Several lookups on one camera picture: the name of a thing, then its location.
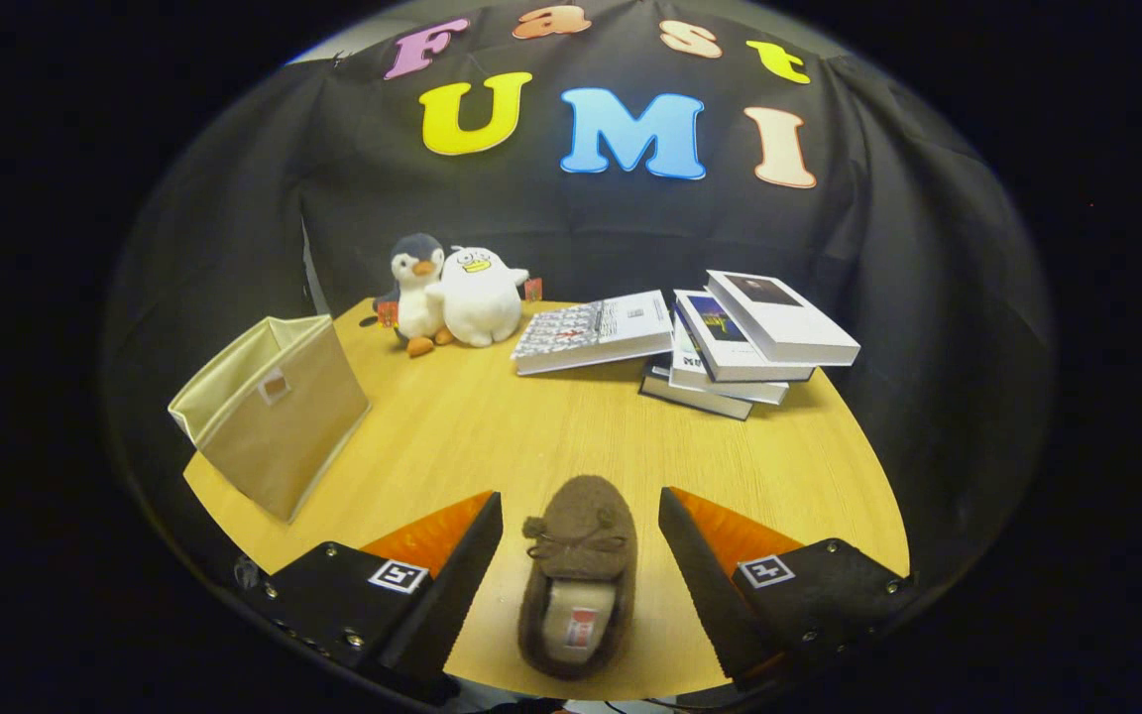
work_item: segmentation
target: wooden tabletop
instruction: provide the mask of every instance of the wooden tabletop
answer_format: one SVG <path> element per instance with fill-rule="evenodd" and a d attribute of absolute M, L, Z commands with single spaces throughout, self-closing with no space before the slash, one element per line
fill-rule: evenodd
<path fill-rule="evenodd" d="M 524 304 L 531 313 L 566 306 Z M 747 422 L 637 394 L 643 360 L 520 378 L 517 335 L 489 348 L 460 343 L 416 360 L 393 330 L 360 327 L 365 299 L 336 322 L 372 411 L 291 524 L 276 521 L 196 455 L 187 483 L 209 514 L 268 573 L 332 539 L 361 547 L 481 491 L 501 492 L 504 535 L 445 671 L 521 695 L 635 700 L 729 682 L 658 529 L 666 484 L 686 489 L 798 539 L 839 537 L 898 575 L 910 572 L 906 529 L 883 467 L 821 370 L 781 407 Z M 611 480 L 638 537 L 632 645 L 580 682 L 528 667 L 517 609 L 530 573 L 522 520 L 540 515 L 576 474 Z"/>

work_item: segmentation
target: red tag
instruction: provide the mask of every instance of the red tag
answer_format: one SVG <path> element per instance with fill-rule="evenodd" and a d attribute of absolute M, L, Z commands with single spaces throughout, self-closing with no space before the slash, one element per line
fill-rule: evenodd
<path fill-rule="evenodd" d="M 381 303 L 377 306 L 377 321 L 384 328 L 397 328 L 400 326 L 400 304 Z"/>
<path fill-rule="evenodd" d="M 538 303 L 545 299 L 545 279 L 531 279 L 522 284 L 528 303 Z"/>
<path fill-rule="evenodd" d="M 593 625 L 597 620 L 597 610 L 581 609 L 577 607 L 571 610 L 571 620 L 568 623 L 566 647 L 584 650 L 589 647 L 589 637 L 593 636 Z"/>

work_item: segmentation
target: white plush toy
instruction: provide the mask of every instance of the white plush toy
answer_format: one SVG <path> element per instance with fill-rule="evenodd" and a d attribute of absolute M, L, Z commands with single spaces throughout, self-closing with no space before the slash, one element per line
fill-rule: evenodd
<path fill-rule="evenodd" d="M 457 339 L 488 347 L 508 338 L 522 316 L 517 286 L 530 273 L 505 266 L 498 254 L 485 248 L 453 248 L 439 283 L 426 286 L 426 297 L 443 302 L 443 320 Z"/>

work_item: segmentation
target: white book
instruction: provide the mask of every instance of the white book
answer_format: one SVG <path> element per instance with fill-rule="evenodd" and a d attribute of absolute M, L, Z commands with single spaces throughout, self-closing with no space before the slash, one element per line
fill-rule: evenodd
<path fill-rule="evenodd" d="M 797 367 L 796 379 L 810 379 L 813 367 Z M 679 388 L 694 388 L 713 394 L 724 394 L 735 399 L 747 399 L 749 402 L 781 403 L 787 396 L 788 385 L 778 383 L 715 383 L 703 364 L 694 338 L 690 337 L 685 320 L 679 312 L 673 318 L 673 369 L 669 384 Z"/>
<path fill-rule="evenodd" d="M 715 383 L 774 383 L 786 380 L 797 370 L 813 366 L 798 362 L 771 362 L 753 347 L 711 294 L 675 289 L 676 308 L 699 345 L 703 362 Z"/>
<path fill-rule="evenodd" d="M 537 313 L 517 339 L 510 360 L 517 363 L 517 374 L 534 375 L 645 358 L 671 348 L 673 322 L 664 294 L 653 289 Z"/>
<path fill-rule="evenodd" d="M 734 417 L 745 420 L 751 415 L 751 402 L 734 399 L 724 394 L 713 394 L 698 388 L 684 388 L 669 384 L 671 377 L 669 354 L 652 356 L 642 376 L 641 393 L 649 394 L 666 402 L 684 403 L 694 410 L 710 411 L 722 417 Z"/>
<path fill-rule="evenodd" d="M 849 366 L 861 346 L 779 279 L 708 271 L 707 290 L 766 360 Z"/>

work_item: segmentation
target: letter m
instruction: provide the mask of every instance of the letter m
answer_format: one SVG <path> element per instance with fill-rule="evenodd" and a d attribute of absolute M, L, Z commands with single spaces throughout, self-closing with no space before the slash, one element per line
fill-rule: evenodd
<path fill-rule="evenodd" d="M 707 176 L 694 139 L 694 119 L 702 112 L 702 102 L 693 96 L 661 94 L 636 119 L 608 89 L 568 89 L 562 101 L 571 104 L 574 113 L 571 154 L 562 159 L 563 170 L 577 175 L 606 171 L 611 163 L 598 151 L 602 139 L 626 171 L 637 168 L 653 144 L 653 157 L 646 161 L 652 175 L 689 180 Z"/>

